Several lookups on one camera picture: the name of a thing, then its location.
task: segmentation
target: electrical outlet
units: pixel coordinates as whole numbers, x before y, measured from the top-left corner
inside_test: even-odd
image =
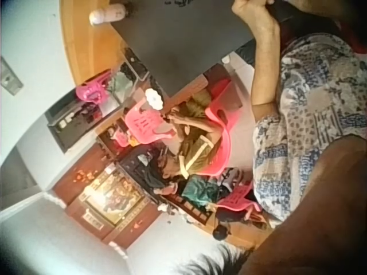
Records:
[[[13,96],[23,88],[23,83],[15,75],[3,57],[1,57],[1,85]]]

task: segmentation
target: white bottle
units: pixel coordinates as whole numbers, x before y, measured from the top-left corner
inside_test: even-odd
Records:
[[[92,26],[122,20],[126,17],[127,11],[122,4],[111,4],[102,9],[94,10],[89,15]]]

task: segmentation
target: patterned shirt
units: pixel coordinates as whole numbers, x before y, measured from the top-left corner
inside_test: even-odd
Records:
[[[255,128],[253,173],[259,203],[283,221],[333,141],[366,139],[367,65],[340,38],[313,34],[284,51],[280,77],[279,116]]]

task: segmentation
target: pink chair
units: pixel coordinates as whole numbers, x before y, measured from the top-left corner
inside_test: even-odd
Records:
[[[247,210],[245,220],[248,220],[253,210],[256,210],[257,212],[262,211],[262,207],[258,203],[245,198],[252,188],[253,182],[251,182],[250,185],[236,186],[232,193],[217,202],[217,207],[226,208],[232,211]]]
[[[223,127],[222,142],[211,163],[206,169],[197,173],[198,175],[219,176],[227,167],[229,156],[231,154],[231,136],[229,135],[229,131],[233,128],[240,117],[240,110],[230,112],[225,110],[222,105],[222,97],[226,91],[232,88],[232,85],[231,80],[226,78],[219,81],[211,90],[214,99],[210,106],[205,110],[205,114],[209,119]],[[224,112],[227,119],[226,124],[219,118],[219,110]]]
[[[82,101],[101,104],[108,98],[105,82],[111,77],[111,70],[105,70],[76,87],[76,95]]]
[[[130,133],[141,144],[150,144],[159,139],[171,139],[176,134],[173,129],[166,133],[155,132],[165,121],[157,110],[140,110],[145,102],[146,99],[143,98],[125,116],[125,124]]]

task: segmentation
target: white wall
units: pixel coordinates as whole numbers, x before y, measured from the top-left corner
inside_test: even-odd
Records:
[[[127,249],[127,261],[133,275],[173,275],[178,266],[197,260],[201,254],[219,261],[219,244],[180,216],[162,214]]]
[[[130,275],[117,252],[45,199],[5,220],[1,227],[2,249],[13,251],[4,257],[17,256],[34,274]]]
[[[65,54],[60,0],[12,0],[1,11],[1,55],[23,82],[1,90],[1,162],[26,130],[75,84]]]
[[[48,190],[92,147],[94,131],[83,136],[69,151],[63,153],[41,116],[17,144],[18,151],[42,190]]]

